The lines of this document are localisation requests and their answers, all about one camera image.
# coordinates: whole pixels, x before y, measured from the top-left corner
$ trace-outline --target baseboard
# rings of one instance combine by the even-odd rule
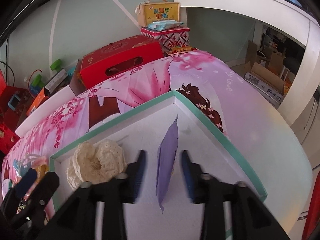
[[[234,67],[234,66],[244,64],[244,62],[245,62],[245,58],[238,58],[238,59],[231,60],[231,61],[228,61],[225,63],[228,65],[228,67]]]

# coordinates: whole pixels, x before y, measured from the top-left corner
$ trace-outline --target wall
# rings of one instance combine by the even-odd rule
[[[190,7],[190,43],[224,62],[244,58],[255,21],[231,12]]]
[[[58,58],[66,67],[106,44],[139,34],[130,17],[135,18],[135,8],[142,1],[51,0],[41,6],[9,39],[8,63],[16,85],[25,86],[23,79],[38,68],[48,78],[50,63]],[[244,57],[247,39],[253,35],[252,20],[228,12],[190,8],[188,21],[192,46],[224,61]],[[5,43],[0,48],[0,60],[5,61]]]

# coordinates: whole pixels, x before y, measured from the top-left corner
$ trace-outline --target white desk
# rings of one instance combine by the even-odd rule
[[[320,27],[317,21],[286,0],[174,0],[181,7],[203,7],[241,14],[280,30],[306,51],[299,72],[278,111],[291,125],[320,83]]]

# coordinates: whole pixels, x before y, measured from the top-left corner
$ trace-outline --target colorful chinese characters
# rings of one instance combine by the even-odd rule
[[[170,8],[163,8],[163,7],[153,10],[154,14],[156,14],[157,19],[167,19],[169,11],[170,11]]]

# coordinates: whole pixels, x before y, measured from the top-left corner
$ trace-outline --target purple object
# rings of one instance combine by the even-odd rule
[[[178,126],[177,119],[170,125],[165,134],[159,148],[158,148],[158,168],[157,168],[157,182],[156,195],[162,212],[164,208],[162,201],[168,191],[171,174],[173,171],[174,159],[178,149]]]

